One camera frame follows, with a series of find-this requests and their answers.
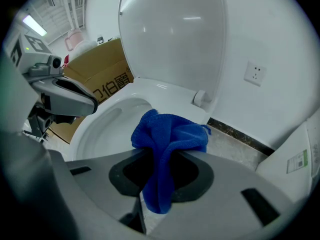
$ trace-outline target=tiled floor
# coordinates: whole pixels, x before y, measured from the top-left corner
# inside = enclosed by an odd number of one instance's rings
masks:
[[[211,135],[208,136],[207,153],[239,162],[253,171],[256,170],[259,163],[267,158],[266,155],[243,144],[239,140],[211,126],[209,127],[211,129]],[[69,145],[56,136],[52,136],[48,141],[45,141],[44,146],[47,149],[54,149],[62,153],[65,161],[72,160],[69,155]],[[150,234],[166,215],[156,214],[148,210],[143,195],[140,194],[140,197],[146,232],[147,234]]]

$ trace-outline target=blue towel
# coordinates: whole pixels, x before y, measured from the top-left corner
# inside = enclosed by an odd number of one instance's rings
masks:
[[[142,190],[143,198],[150,211],[166,214],[175,190],[169,166],[171,153],[174,150],[206,152],[207,133],[197,123],[173,114],[158,114],[152,109],[141,118],[131,142],[137,149],[153,150],[153,175]]]

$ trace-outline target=toilet bowl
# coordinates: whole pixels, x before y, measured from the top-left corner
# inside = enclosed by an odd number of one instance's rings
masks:
[[[73,160],[132,150],[131,135],[156,109],[206,124],[226,53],[225,0],[120,0],[129,83],[87,116],[70,142]]]

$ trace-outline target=electrical outlet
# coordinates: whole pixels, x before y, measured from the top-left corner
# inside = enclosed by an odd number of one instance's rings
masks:
[[[253,64],[251,61],[248,61],[248,65],[244,74],[244,80],[260,87],[266,73],[267,69],[265,67]]]

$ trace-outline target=baseboard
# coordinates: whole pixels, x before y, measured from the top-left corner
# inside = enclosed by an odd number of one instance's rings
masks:
[[[254,138],[244,134],[241,131],[238,131],[238,130],[232,128],[231,126],[229,126],[223,122],[220,122],[218,120],[210,118],[207,124],[215,129],[235,138],[236,140],[254,148],[255,150],[257,150],[267,156],[270,156],[273,152],[275,152],[272,148],[262,144],[261,142],[255,140]]]

